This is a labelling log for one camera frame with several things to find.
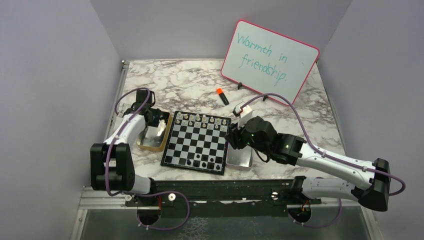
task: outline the black mounting bar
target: black mounting bar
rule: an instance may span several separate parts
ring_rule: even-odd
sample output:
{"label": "black mounting bar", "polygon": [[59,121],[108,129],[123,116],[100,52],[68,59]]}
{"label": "black mounting bar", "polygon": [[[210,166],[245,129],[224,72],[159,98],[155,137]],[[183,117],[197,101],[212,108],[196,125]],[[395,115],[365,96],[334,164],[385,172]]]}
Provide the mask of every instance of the black mounting bar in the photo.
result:
{"label": "black mounting bar", "polygon": [[[154,181],[155,191],[177,191],[190,201],[190,217],[287,217],[287,205],[303,204],[307,200],[296,179],[281,180],[219,180],[219,181]],[[320,204],[313,199],[311,204]],[[127,207],[159,206],[159,199],[135,196]],[[161,197],[161,218],[182,218],[187,214],[187,203],[176,195]],[[138,210],[141,216],[157,215],[158,210]]]}

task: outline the red whiteboard frame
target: red whiteboard frame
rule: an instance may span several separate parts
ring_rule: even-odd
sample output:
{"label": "red whiteboard frame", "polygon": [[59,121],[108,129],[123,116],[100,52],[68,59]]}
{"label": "red whiteboard frame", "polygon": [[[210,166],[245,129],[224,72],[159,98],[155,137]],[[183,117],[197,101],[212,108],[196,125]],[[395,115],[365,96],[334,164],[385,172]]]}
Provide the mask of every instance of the red whiteboard frame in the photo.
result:
{"label": "red whiteboard frame", "polygon": [[[299,40],[297,40],[297,39],[294,39],[294,38],[292,38],[292,37],[286,36],[286,35],[281,34],[281,33],[279,33],[279,32],[276,32],[276,31],[270,30],[270,29],[268,29],[268,28],[266,28],[266,27],[259,26],[259,25],[255,24],[255,23],[253,23],[253,22],[250,22],[250,21],[247,21],[247,20],[244,20],[244,19],[240,19],[240,20],[238,20],[238,21],[237,21],[237,24],[235,25],[234,33],[232,34],[231,42],[230,42],[230,43],[229,43],[229,45],[228,45],[228,49],[227,49],[226,54],[225,54],[224,62],[222,63],[222,67],[221,67],[221,70],[220,70],[220,73],[221,73],[221,75],[222,75],[223,77],[225,77],[225,78],[226,78],[226,79],[228,79],[228,80],[231,80],[232,82],[234,82],[234,83],[236,83],[236,84],[239,84],[240,82],[238,82],[238,81],[236,81],[236,80],[234,80],[234,79],[232,79],[232,78],[229,78],[229,77],[225,76],[225,75],[223,74],[223,67],[224,67],[225,61],[227,60],[227,56],[228,56],[228,52],[230,51],[231,44],[233,44],[234,35],[236,34],[237,26],[239,25],[239,23],[240,23],[240,22],[245,22],[245,23],[247,23],[247,24],[250,24],[250,25],[256,26],[256,27],[258,27],[258,28],[264,29],[264,30],[269,31],[269,32],[271,32],[271,33],[274,33],[274,34],[280,35],[280,36],[282,36],[282,37],[288,38],[288,39],[290,39],[290,40],[296,41],[296,42],[298,42],[298,43],[301,43],[301,44],[303,44],[303,45],[306,45],[306,46],[308,46],[308,47],[311,47],[311,48],[316,49],[316,50],[318,51],[318,55],[316,56],[315,60],[313,61],[313,62],[314,62],[314,64],[316,64],[317,59],[318,59],[318,58],[320,57],[320,55],[321,55],[320,50],[319,50],[316,46],[312,46],[312,45],[310,45],[310,44],[308,44],[308,43],[306,43],[306,42],[299,41]],[[306,82],[306,79],[308,78],[309,74],[311,73],[311,70],[312,70],[312,68],[314,67],[314,64],[312,64],[312,66],[310,67],[309,71],[307,72],[307,75],[306,75],[305,79],[303,80],[302,85],[300,86],[299,91],[297,92],[297,94],[296,94],[296,96],[294,97],[293,102],[291,102],[291,104],[294,104],[294,103],[295,103],[295,101],[296,101],[296,99],[298,98],[298,95],[299,95],[299,93],[301,92],[301,90],[302,90],[302,88],[303,88],[303,86],[304,86],[304,84],[305,84],[305,82]],[[255,93],[258,93],[258,94],[264,94],[264,92],[260,92],[260,91],[258,91],[258,90],[255,90],[255,89],[251,88],[251,87],[248,87],[248,86],[246,86],[246,85],[243,85],[243,87],[245,87],[245,88],[247,88],[247,89],[249,89],[249,90],[251,90],[251,91],[253,91],[253,92],[255,92]],[[276,102],[278,102],[278,103],[281,103],[281,104],[283,104],[283,105],[288,106],[288,104],[287,104],[287,103],[285,103],[285,102],[282,102],[282,101],[280,101],[280,100],[277,100],[277,99],[275,99],[275,98],[273,98],[273,97],[269,97],[269,98],[270,98],[270,99],[272,99],[272,100],[274,100],[274,101],[276,101]]]}

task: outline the whiteboard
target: whiteboard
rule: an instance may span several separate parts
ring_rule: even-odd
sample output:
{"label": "whiteboard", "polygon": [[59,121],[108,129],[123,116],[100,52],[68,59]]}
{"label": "whiteboard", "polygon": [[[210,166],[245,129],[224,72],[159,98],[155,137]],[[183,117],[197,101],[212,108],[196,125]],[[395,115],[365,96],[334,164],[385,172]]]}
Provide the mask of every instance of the whiteboard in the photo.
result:
{"label": "whiteboard", "polygon": [[221,74],[255,92],[279,94],[294,103],[319,55],[314,46],[240,20]]}

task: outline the marker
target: marker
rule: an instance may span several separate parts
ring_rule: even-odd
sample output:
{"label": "marker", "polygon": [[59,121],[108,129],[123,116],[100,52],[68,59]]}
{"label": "marker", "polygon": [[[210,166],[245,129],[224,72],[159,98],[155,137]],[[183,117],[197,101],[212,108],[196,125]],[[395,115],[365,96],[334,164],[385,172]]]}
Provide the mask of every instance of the marker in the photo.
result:
{"label": "marker", "polygon": [[218,89],[216,90],[216,92],[218,93],[219,97],[221,98],[221,100],[223,101],[223,103],[224,103],[225,105],[230,104],[230,103],[228,102],[227,97],[225,96],[225,94],[224,94],[224,92],[223,92],[223,90],[222,90],[221,88],[218,88]]}

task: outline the glass panel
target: glass panel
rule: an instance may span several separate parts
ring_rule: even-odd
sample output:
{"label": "glass panel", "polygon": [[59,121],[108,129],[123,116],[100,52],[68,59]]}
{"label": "glass panel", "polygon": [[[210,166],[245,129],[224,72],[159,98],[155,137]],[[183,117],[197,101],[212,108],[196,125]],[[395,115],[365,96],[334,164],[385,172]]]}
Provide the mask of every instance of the glass panel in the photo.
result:
{"label": "glass panel", "polygon": [[[322,225],[337,214],[337,207],[314,207],[308,224]],[[177,225],[180,218],[159,219],[155,227]],[[190,218],[181,228],[172,231],[148,230],[138,227],[135,210],[89,210],[82,232],[83,240],[370,240],[359,206],[343,208],[336,224],[319,229],[301,227],[288,217],[209,217]]]}

